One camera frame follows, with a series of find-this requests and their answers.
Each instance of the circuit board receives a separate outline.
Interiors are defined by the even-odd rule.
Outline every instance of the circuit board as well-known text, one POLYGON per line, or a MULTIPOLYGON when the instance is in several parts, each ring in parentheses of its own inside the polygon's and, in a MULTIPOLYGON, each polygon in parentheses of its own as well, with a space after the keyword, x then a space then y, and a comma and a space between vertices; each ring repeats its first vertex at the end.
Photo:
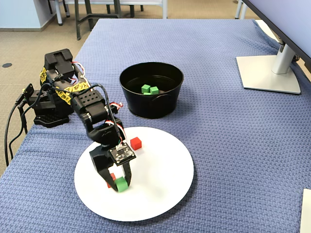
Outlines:
POLYGON ((109 150, 111 154, 111 158, 113 162, 120 166, 129 162, 132 159, 135 159, 135 153, 132 149, 128 146, 127 143, 122 143, 121 145, 117 145, 115 148, 109 150))

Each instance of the blue tablecloth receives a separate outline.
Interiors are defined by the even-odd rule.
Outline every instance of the blue tablecloth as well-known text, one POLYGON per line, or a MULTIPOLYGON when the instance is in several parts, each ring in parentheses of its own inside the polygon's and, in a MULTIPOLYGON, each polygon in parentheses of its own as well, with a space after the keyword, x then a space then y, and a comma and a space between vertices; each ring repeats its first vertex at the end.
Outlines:
POLYGON ((0 231, 299 232, 303 189, 311 188, 311 84, 293 64, 300 96, 246 90, 236 61, 277 49, 252 20, 100 19, 75 60, 111 101, 125 103, 125 127, 158 128, 185 144, 193 184, 153 219, 96 215, 74 188, 76 163, 92 141, 72 114, 68 124, 27 134, 0 180, 0 231), (125 68, 150 61, 185 75, 176 110, 157 120, 132 115, 119 84, 125 68))

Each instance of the green cube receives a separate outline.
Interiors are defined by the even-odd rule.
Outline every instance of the green cube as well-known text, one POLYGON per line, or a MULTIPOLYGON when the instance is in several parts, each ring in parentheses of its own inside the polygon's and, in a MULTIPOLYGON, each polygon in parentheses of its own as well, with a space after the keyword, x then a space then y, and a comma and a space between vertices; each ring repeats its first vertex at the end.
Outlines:
POLYGON ((156 86, 150 87, 150 93, 151 95, 159 94, 159 89, 156 86))
POLYGON ((124 177, 120 177, 120 178, 116 179, 115 184, 118 188, 119 193, 123 192, 124 190, 126 190, 128 188, 127 182, 126 182, 124 177))
POLYGON ((150 86, 147 84, 141 87, 142 94, 144 94, 145 92, 149 92, 149 90, 150 90, 150 86))

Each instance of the chair leg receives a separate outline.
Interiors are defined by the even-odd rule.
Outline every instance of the chair leg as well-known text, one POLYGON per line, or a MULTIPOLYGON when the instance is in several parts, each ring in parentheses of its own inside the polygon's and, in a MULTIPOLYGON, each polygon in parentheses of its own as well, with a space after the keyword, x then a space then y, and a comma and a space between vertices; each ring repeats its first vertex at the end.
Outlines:
MULTIPOLYGON (((91 3, 89 2, 89 0, 85 0, 85 3, 86 3, 86 13, 91 14, 92 13, 91 3)), ((94 27, 94 20, 92 18, 89 18, 88 24, 89 24, 89 30, 91 31, 94 27)))
POLYGON ((247 5, 244 3, 240 19, 245 19, 246 10, 247 10, 247 5))
POLYGON ((55 10, 56 10, 56 16, 57 16, 57 22, 59 26, 63 25, 63 21, 62 21, 62 15, 60 14, 60 8, 59 8, 59 2, 58 0, 55 0, 55 10))
POLYGON ((113 0, 113 2, 114 2, 114 6, 115 6, 115 14, 118 16, 118 18, 122 18, 120 1, 113 0))
POLYGON ((70 17, 69 8, 68 8, 68 4, 65 3, 65 0, 63 0, 63 5, 64 5, 64 9, 66 12, 66 17, 69 18, 70 17))
POLYGON ((110 5, 106 5, 107 7, 107 14, 110 14, 110 5))
POLYGON ((242 8, 242 3, 243 1, 242 0, 239 0, 238 2, 238 7, 237 7, 237 11, 235 13, 235 19, 239 19, 240 17, 240 12, 241 12, 241 8, 242 8))
POLYGON ((50 0, 48 0, 48 5, 49 5, 49 10, 50 10, 50 13, 51 13, 51 14, 53 14, 53 11, 52 11, 52 7, 51 7, 50 0))
POLYGON ((167 19, 167 0, 162 0, 163 19, 167 19))
POLYGON ((74 0, 74 14, 75 14, 75 20, 76 20, 76 31, 77 31, 77 40, 81 39, 81 34, 80 34, 80 26, 79 26, 79 2, 78 0, 74 0))
POLYGON ((68 4, 66 4, 66 8, 67 8, 66 17, 69 18, 70 17, 70 12, 69 12, 68 4))
POLYGON ((134 11, 134 5, 130 5, 130 14, 131 14, 131 18, 135 17, 135 11, 134 11))

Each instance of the black bowl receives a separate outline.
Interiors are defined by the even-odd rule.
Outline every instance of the black bowl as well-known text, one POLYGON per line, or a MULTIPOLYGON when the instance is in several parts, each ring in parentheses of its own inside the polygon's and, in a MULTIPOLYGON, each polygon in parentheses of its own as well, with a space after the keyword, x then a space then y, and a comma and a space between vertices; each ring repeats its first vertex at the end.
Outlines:
POLYGON ((183 80, 184 75, 178 68, 159 62, 136 64, 120 75, 129 110, 148 119, 161 118, 174 111, 183 80), (142 94, 144 84, 158 87, 159 94, 142 94))

